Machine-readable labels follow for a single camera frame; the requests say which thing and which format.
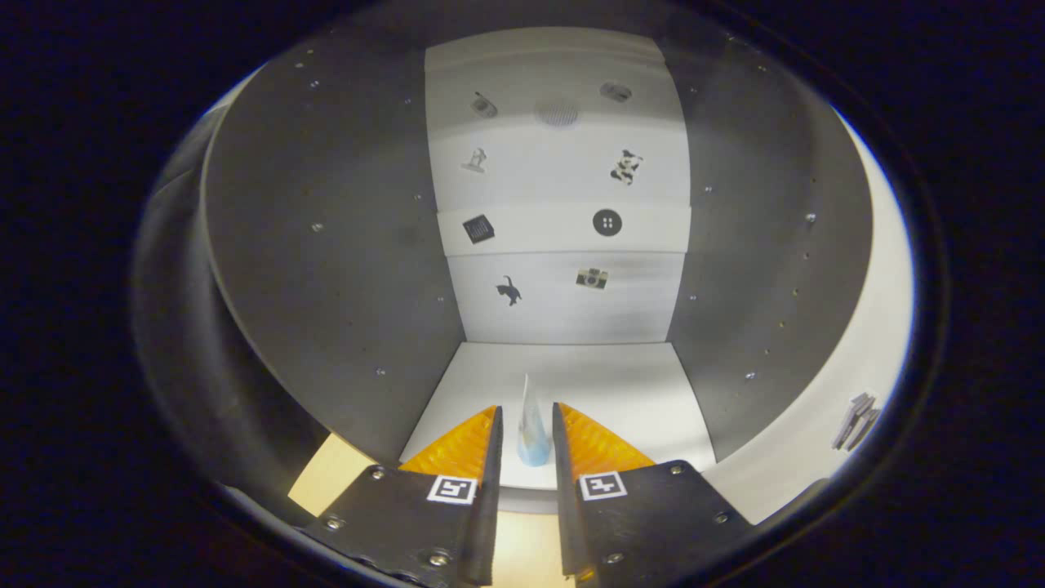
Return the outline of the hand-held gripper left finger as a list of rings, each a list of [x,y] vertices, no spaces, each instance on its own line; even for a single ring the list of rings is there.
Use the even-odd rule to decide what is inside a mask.
[[[466,418],[398,468],[371,465],[303,530],[388,583],[492,584],[503,410]]]

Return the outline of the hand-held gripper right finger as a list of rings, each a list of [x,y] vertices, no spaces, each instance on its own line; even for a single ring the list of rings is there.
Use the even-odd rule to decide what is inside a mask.
[[[583,411],[553,406],[563,571],[578,585],[700,585],[754,526],[683,458],[656,464]]]

